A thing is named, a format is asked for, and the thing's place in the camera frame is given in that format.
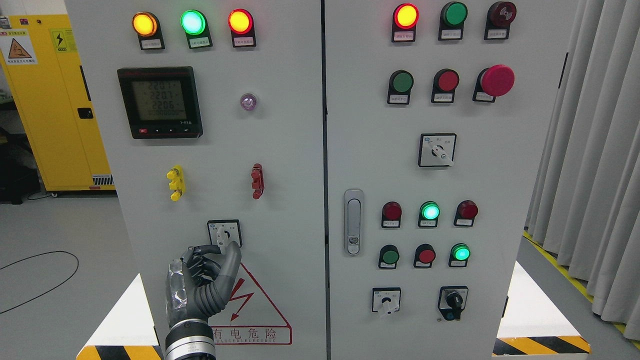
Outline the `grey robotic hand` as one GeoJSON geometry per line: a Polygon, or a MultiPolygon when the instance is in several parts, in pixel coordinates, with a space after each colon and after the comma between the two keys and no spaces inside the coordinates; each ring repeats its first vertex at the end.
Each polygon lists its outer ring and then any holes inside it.
{"type": "Polygon", "coordinates": [[[242,262],[237,241],[189,246],[170,262],[166,315],[170,328],[188,320],[208,321],[226,309],[242,262]]]}

